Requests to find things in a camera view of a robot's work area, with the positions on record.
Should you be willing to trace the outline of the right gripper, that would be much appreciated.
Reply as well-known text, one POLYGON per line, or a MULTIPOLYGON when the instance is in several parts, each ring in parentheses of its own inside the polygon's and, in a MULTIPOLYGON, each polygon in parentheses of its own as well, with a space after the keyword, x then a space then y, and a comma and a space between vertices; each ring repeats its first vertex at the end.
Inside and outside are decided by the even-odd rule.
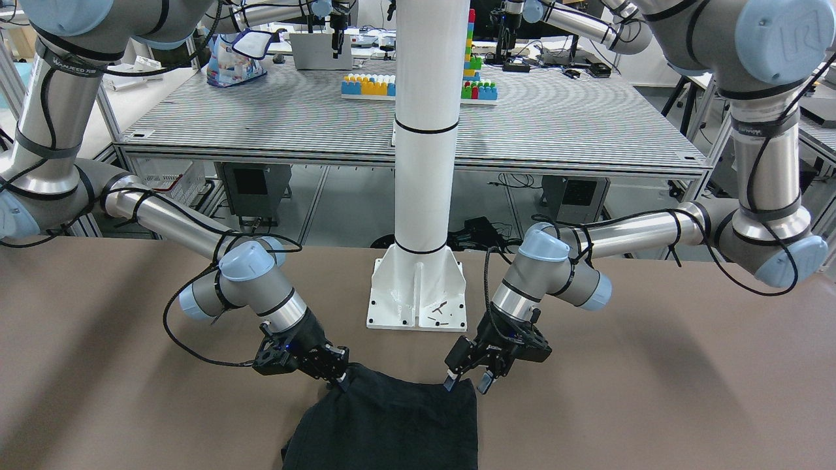
POLYGON ((306 311, 295 325, 283 332, 274 332, 271 327, 268 321, 261 324, 262 342, 268 340, 283 345, 295 357, 296 371, 330 382, 331 390, 346 392, 350 385, 346 372, 349 349, 335 346, 327 340, 325 331, 311 311, 306 311))

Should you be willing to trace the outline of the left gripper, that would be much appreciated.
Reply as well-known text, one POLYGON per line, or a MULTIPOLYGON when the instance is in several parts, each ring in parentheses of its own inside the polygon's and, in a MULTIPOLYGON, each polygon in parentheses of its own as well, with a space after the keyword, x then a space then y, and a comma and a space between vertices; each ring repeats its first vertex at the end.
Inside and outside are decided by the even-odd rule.
POLYGON ((510 372, 515 360, 520 338, 528 332, 541 332, 530 321, 521 321, 501 312, 498 307, 490 307, 477 325, 477 336, 468 339, 460 336, 451 347, 445 365, 447 378, 444 388, 451 392, 466 372, 483 366, 486 371, 477 382, 477 391, 486 395, 496 379, 505 377, 510 372))

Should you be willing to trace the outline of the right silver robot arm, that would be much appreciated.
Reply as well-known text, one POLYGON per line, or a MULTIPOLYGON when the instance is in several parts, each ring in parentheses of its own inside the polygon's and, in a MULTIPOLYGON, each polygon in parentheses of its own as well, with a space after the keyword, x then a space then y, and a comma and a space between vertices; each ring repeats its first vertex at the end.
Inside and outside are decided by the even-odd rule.
POLYGON ((2 154, 2 244, 99 211, 125 218, 210 260, 177 292, 204 319, 250 307, 263 341, 243 363, 263 375, 301 371, 346 389, 349 351, 332 344, 281 271, 295 241, 241 233, 143 184, 138 176, 77 155, 108 66, 131 39, 177 45, 221 1, 21 1, 36 31, 36 63, 11 149, 2 154))

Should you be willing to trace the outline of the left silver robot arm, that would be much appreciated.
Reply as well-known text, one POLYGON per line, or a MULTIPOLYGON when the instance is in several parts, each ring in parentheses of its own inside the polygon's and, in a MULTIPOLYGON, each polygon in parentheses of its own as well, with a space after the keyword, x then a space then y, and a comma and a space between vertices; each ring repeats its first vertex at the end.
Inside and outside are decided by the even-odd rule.
POLYGON ((834 42, 833 1, 635 1, 633 8, 683 75, 713 75, 729 104, 724 124, 737 161, 736 199, 687 190, 680 205, 573 225, 540 217, 526 231, 502 282, 486 299, 474 339, 460 337, 445 363, 448 392, 472 369, 477 389, 515 361, 541 362, 551 347, 536 327, 546 296, 602 309, 612 294, 593 258, 678 245, 707 247, 788 294, 817 271, 828 245, 812 233, 798 170, 798 105, 834 42))

